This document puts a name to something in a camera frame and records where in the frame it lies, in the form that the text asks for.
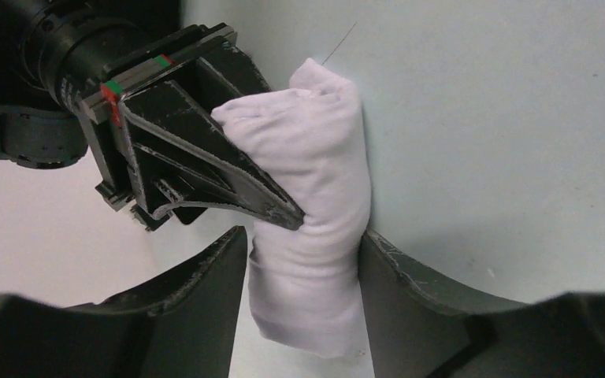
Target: light blue wall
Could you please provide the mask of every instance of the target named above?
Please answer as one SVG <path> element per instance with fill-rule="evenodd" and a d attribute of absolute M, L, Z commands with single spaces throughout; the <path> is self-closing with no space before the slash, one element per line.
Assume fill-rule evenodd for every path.
<path fill-rule="evenodd" d="M 605 290 L 605 1 L 189 0 L 283 88 L 306 57 L 365 100 L 373 225 L 521 301 Z"/>

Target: white surface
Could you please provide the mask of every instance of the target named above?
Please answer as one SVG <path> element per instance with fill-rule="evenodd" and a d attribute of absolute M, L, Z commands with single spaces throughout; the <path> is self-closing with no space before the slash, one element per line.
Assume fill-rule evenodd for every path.
<path fill-rule="evenodd" d="M 376 230 L 521 301 L 605 290 L 605 1 L 188 0 L 276 89 L 306 57 L 365 100 Z"/>
<path fill-rule="evenodd" d="M 146 232 L 94 190 L 91 157 L 57 171 L 0 161 L 0 292 L 101 302 L 155 276 Z"/>
<path fill-rule="evenodd" d="M 346 357 L 331 359 L 263 339 L 249 313 L 245 285 L 229 378 L 269 377 L 374 378 L 367 331 L 360 330 Z"/>

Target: black plastic part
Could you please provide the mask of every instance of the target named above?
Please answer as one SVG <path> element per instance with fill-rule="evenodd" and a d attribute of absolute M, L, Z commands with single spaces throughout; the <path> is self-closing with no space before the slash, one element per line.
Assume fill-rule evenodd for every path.
<path fill-rule="evenodd" d="M 226 59 L 241 54 L 219 50 L 228 52 Z M 204 57 L 200 61 L 203 66 L 210 64 Z M 162 78 L 190 77 L 195 67 L 180 66 L 176 75 Z M 211 77 L 226 80 L 221 71 Z M 232 90 L 239 91 L 238 85 L 232 83 Z M 205 101 L 213 105 L 212 99 Z M 127 136 L 129 165 L 134 167 L 131 183 L 138 204 L 154 219 L 179 207 L 211 206 L 237 209 L 285 228 L 299 227 L 302 210 L 228 141 L 205 109 L 212 108 L 201 106 L 176 81 L 148 84 L 124 97 L 119 105 L 121 126 Z"/>
<path fill-rule="evenodd" d="M 86 153 L 77 118 L 0 65 L 0 160 L 55 169 L 76 163 Z"/>
<path fill-rule="evenodd" d="M 105 65 L 101 76 L 112 78 L 148 58 L 159 54 L 171 54 L 184 46 L 196 43 L 205 35 L 202 30 L 207 31 L 207 28 L 190 26 L 173 35 L 168 35 L 161 40 L 145 45 L 143 48 L 132 51 L 130 54 Z M 81 97 L 87 97 L 96 91 L 98 91 L 98 86 L 85 91 Z M 118 138 L 123 138 L 121 130 L 115 130 L 116 127 L 111 125 L 110 122 L 94 124 L 86 117 L 80 117 L 80 123 L 103 178 L 99 192 L 111 204 L 113 209 L 121 209 L 126 203 L 115 202 L 113 198 L 133 197 L 134 195 L 127 162 L 124 158 L 127 151 L 120 149 L 117 143 Z"/>
<path fill-rule="evenodd" d="M 605 377 L 605 295 L 508 301 L 451 280 L 372 231 L 359 278 L 376 378 Z"/>
<path fill-rule="evenodd" d="M 227 377 L 247 233 L 99 305 L 0 295 L 0 377 Z"/>
<path fill-rule="evenodd" d="M 89 3 L 113 17 L 131 21 L 155 39 L 182 28 L 182 5 L 179 0 L 90 0 Z"/>
<path fill-rule="evenodd" d="M 149 232 L 158 230 L 170 219 L 170 214 L 164 215 L 161 219 L 154 219 L 138 205 L 131 208 L 131 215 L 133 215 L 133 218 L 140 222 L 140 224 L 145 226 L 145 230 Z"/>
<path fill-rule="evenodd" d="M 177 217 L 182 224 L 188 226 L 205 213 L 205 210 L 207 210 L 207 208 L 204 207 L 180 207 L 179 209 L 173 210 L 173 213 L 175 213 L 175 217 Z"/>
<path fill-rule="evenodd" d="M 12 69 L 25 73 L 67 110 L 74 109 L 76 96 L 105 81 L 104 65 L 151 42 L 151 36 L 128 18 L 109 13 L 83 1 L 0 0 L 0 51 Z M 125 11 L 124 2 L 110 6 Z M 125 16 L 144 22 L 141 7 Z M 148 14 L 150 19 L 156 13 Z"/>

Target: cloth fold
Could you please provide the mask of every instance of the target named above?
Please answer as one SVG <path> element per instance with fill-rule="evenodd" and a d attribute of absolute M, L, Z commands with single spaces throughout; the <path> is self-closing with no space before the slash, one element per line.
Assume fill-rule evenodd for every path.
<path fill-rule="evenodd" d="M 254 221 L 248 288 L 261 334 L 345 354 L 362 319 L 357 252 L 371 197 L 358 89 L 308 59 L 289 89 L 232 100 L 212 117 L 306 214 L 297 231 Z"/>

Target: crumpled fabric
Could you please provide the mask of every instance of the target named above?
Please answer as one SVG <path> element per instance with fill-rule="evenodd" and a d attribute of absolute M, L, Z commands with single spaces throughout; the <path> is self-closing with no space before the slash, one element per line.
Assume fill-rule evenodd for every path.
<path fill-rule="evenodd" d="M 356 85 L 308 59 L 290 89 L 232 100 L 212 117 L 306 214 L 297 231 L 254 221 L 248 290 L 261 334 L 344 355 L 362 319 L 357 252 L 371 197 Z"/>

